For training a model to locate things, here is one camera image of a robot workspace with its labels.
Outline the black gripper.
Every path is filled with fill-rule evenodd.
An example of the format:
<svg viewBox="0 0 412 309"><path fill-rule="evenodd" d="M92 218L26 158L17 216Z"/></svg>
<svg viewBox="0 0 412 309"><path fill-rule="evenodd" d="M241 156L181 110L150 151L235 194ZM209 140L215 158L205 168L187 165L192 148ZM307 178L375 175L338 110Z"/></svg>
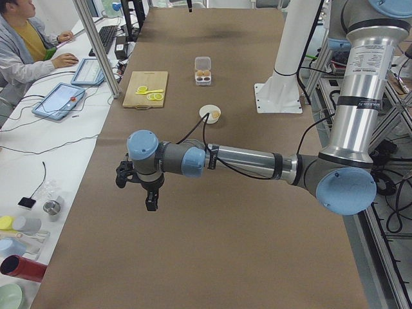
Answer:
<svg viewBox="0 0 412 309"><path fill-rule="evenodd" d="M147 191L145 206L148 211L158 210L158 191L164 184L164 174L155 172L153 174L137 174L141 186Z"/></svg>

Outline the person right hand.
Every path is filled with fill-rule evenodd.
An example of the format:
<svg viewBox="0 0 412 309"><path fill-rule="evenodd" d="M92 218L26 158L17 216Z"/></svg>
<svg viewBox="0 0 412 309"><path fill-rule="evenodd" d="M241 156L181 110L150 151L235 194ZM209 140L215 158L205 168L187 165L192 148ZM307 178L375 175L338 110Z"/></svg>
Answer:
<svg viewBox="0 0 412 309"><path fill-rule="evenodd" d="M70 67L74 66L76 64L72 64L68 62L69 58L77 58L74 56L72 53L64 53L62 55L59 55L58 57L54 58L51 60L54 68L65 68L65 67Z"/></svg>

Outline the person left hand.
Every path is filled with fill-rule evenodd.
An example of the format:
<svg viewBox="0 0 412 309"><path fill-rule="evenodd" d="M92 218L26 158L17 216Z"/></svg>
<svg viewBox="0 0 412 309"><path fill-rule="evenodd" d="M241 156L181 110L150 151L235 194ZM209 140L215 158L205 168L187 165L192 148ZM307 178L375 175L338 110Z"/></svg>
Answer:
<svg viewBox="0 0 412 309"><path fill-rule="evenodd" d="M70 40L72 40L74 37L75 37L75 36L74 36L74 34L73 34L72 31L65 31L65 32L62 32L61 34L59 34L59 35L57 36L57 41L58 41L59 43L62 43L62 42L70 41Z"/></svg>

